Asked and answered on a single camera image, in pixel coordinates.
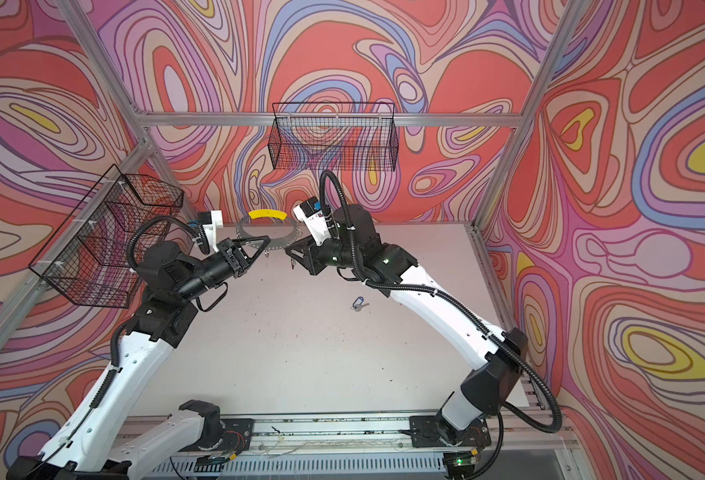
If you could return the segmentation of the metal keyring disc yellow handle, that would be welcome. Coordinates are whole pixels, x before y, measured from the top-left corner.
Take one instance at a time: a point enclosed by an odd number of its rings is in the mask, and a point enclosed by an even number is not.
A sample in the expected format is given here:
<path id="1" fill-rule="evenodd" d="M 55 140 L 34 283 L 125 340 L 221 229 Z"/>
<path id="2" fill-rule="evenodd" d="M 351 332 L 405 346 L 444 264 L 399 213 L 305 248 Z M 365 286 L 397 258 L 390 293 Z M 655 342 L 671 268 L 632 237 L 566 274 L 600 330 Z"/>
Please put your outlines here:
<path id="1" fill-rule="evenodd" d="M 268 251 L 282 250 L 300 239 L 302 230 L 292 216 L 282 210 L 252 210 L 236 222 L 239 238 L 268 236 Z"/>

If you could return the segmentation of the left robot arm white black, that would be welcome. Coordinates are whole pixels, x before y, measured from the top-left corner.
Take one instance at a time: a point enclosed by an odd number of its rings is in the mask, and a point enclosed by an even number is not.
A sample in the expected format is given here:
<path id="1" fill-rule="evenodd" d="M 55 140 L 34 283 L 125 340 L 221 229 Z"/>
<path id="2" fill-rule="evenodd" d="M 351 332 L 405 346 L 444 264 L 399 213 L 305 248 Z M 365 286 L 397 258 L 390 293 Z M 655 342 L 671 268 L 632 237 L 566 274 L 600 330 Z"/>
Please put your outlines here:
<path id="1" fill-rule="evenodd" d="M 222 241 L 172 216 L 138 226 L 126 262 L 144 285 L 142 303 L 110 338 L 110 362 L 82 403 L 35 456 L 20 456 L 10 479 L 142 479 L 188 448 L 222 447 L 220 408 L 182 403 L 134 442 L 114 447 L 138 398 L 202 312 L 202 294 L 240 278 L 270 245 L 266 235 Z"/>

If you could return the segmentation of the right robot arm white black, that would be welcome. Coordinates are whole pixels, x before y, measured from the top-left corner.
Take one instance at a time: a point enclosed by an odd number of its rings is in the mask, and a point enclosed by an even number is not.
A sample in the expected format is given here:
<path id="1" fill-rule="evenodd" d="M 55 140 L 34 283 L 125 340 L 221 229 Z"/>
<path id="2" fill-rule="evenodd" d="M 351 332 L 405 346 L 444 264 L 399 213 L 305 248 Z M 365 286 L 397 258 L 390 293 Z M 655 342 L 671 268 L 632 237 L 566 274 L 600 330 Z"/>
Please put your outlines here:
<path id="1" fill-rule="evenodd" d="M 526 361 L 528 339 L 518 328 L 508 331 L 486 321 L 443 290 L 418 260 L 399 245 L 386 243 L 369 212 L 350 204 L 338 176 L 320 174 L 318 196 L 294 209 L 308 236 L 284 251 L 310 275 L 326 268 L 381 293 L 419 316 L 462 356 L 471 368 L 458 390 L 435 416 L 437 436 L 457 445 L 470 425 L 508 410 L 539 432 L 556 434 L 563 414 L 554 394 Z M 521 376 L 541 391 L 551 413 L 544 423 L 512 405 L 508 396 Z"/>

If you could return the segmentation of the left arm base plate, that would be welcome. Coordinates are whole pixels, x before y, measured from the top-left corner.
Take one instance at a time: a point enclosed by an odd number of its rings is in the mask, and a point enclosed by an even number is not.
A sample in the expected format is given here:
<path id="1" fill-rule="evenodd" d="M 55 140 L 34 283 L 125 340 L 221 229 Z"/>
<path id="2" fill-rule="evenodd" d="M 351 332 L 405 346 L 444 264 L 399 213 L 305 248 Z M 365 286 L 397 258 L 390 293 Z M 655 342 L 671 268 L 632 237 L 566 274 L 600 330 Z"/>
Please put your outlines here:
<path id="1" fill-rule="evenodd" d="M 230 418 L 220 421 L 220 432 L 212 439 L 200 440 L 198 451 L 242 452 L 250 449 L 254 431 L 252 418 Z"/>

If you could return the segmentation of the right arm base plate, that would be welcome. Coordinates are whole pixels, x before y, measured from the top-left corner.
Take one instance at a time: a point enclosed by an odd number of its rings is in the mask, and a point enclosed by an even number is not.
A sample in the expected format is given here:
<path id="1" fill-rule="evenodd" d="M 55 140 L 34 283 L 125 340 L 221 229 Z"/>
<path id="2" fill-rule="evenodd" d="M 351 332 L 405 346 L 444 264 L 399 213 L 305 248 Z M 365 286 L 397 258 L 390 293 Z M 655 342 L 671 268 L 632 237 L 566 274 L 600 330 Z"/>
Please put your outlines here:
<path id="1" fill-rule="evenodd" d="M 475 418 L 464 430 L 456 429 L 437 414 L 414 415 L 401 434 L 411 439 L 415 448 L 474 447 L 482 450 L 492 444 L 484 418 Z"/>

